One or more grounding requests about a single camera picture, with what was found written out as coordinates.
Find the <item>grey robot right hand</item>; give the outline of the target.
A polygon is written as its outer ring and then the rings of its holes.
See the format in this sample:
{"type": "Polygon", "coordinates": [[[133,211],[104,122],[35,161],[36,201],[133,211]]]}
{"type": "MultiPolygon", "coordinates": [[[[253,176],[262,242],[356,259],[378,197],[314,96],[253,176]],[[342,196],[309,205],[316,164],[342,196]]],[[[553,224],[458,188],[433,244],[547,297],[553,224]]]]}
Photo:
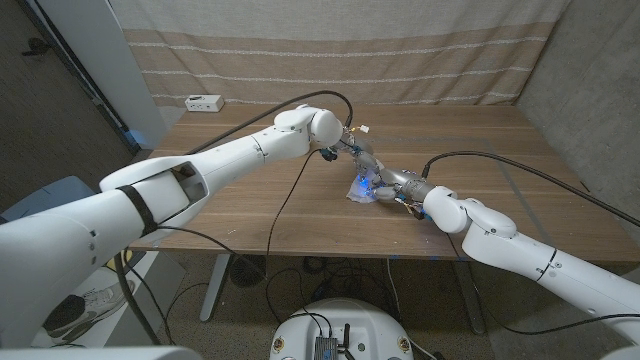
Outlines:
{"type": "Polygon", "coordinates": [[[435,186],[410,171],[384,168],[372,176],[374,195],[381,201],[394,201],[400,196],[423,202],[435,186]]]}

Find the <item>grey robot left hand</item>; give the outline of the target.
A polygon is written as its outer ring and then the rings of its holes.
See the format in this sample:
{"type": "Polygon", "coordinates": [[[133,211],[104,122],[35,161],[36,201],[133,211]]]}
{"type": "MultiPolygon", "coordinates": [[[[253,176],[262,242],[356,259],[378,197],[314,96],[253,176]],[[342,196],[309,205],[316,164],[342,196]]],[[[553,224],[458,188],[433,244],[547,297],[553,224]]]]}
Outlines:
{"type": "Polygon", "coordinates": [[[345,132],[334,147],[353,158],[358,185],[363,189],[365,195],[373,195],[374,189],[380,185],[381,179],[379,176],[380,162],[374,156],[372,146],[353,133],[345,132]]]}

